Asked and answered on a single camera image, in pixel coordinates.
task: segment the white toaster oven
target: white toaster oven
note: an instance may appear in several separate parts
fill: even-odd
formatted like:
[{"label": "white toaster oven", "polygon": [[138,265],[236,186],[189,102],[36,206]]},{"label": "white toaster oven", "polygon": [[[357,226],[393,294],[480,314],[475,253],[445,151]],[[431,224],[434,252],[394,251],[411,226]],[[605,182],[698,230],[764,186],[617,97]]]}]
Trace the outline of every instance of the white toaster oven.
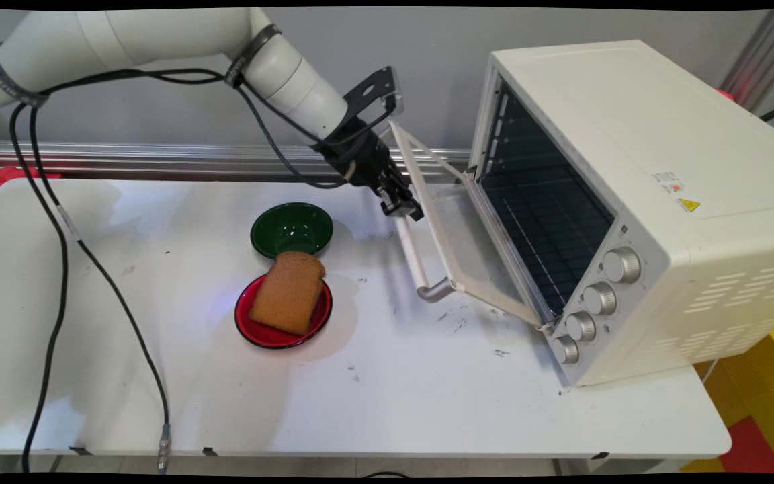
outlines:
[{"label": "white toaster oven", "polygon": [[446,273],[429,284],[400,218],[418,294],[525,319],[572,384],[774,329],[774,128],[642,42],[493,52],[465,172],[391,128]]}]

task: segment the cable connector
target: cable connector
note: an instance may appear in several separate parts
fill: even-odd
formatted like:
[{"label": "cable connector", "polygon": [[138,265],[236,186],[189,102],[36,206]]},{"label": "cable connector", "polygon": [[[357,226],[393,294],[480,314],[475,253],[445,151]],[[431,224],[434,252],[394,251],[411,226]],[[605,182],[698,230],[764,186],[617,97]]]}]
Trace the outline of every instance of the cable connector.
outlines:
[{"label": "cable connector", "polygon": [[160,448],[157,451],[157,474],[166,474],[169,457],[172,455],[172,435],[169,423],[163,424],[163,434],[160,435]]}]

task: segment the gray wall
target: gray wall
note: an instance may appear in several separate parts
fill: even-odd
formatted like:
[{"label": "gray wall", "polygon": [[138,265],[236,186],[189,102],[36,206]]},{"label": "gray wall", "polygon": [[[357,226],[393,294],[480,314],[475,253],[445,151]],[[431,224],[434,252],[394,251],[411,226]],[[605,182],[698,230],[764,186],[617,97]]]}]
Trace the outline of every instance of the gray wall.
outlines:
[{"label": "gray wall", "polygon": [[[405,96],[399,122],[431,147],[467,148],[486,56],[525,46],[640,39],[718,86],[765,10],[669,12],[474,7],[268,8],[268,15],[341,93],[393,65]],[[24,13],[0,10],[0,40]],[[225,71],[221,57],[150,67]],[[0,110],[0,140],[12,107]],[[266,114],[280,144],[301,144]],[[25,126],[21,137],[25,137]],[[56,93],[40,112],[45,141],[266,144],[243,101],[223,85],[178,86],[139,79]]]}]

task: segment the oven knob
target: oven knob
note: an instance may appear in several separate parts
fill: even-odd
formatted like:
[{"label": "oven knob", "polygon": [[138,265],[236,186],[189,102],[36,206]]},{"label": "oven knob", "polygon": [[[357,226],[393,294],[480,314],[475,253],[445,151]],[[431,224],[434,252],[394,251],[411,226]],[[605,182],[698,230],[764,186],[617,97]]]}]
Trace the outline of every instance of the oven knob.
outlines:
[{"label": "oven knob", "polygon": [[584,304],[594,315],[610,315],[617,307],[614,289],[604,282],[596,282],[584,289]]},{"label": "oven knob", "polygon": [[602,270],[612,282],[635,282],[641,275],[641,262],[635,251],[629,247],[620,247],[605,252],[605,257],[602,257]]},{"label": "oven knob", "polygon": [[562,364],[574,364],[578,361],[578,346],[571,337],[561,336],[551,342],[551,350],[557,361]]},{"label": "oven knob", "polygon": [[566,317],[566,333],[575,341],[593,341],[596,325],[593,324],[593,318],[584,311],[572,313]]}]

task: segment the red plate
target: red plate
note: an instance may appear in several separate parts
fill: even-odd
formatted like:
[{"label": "red plate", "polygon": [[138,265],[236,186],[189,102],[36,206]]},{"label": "red plate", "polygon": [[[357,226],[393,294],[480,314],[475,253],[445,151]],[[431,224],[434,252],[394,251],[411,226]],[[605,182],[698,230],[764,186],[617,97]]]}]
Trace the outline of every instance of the red plate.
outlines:
[{"label": "red plate", "polygon": [[281,350],[283,348],[297,346],[318,334],[319,331],[322,331],[322,328],[325,327],[328,319],[331,318],[331,311],[333,310],[333,295],[331,294],[331,288],[328,287],[327,283],[325,283],[325,291],[322,292],[322,297],[318,298],[316,308],[312,310],[310,333],[307,333],[304,336],[286,333],[285,331],[250,319],[249,310],[253,308],[255,297],[259,294],[259,289],[261,288],[262,282],[265,281],[265,276],[267,276],[267,274],[250,282],[249,285],[243,289],[241,297],[237,299],[237,305],[234,306],[234,324],[237,326],[237,331],[240,331],[241,336],[256,346],[261,346],[268,350]]}]

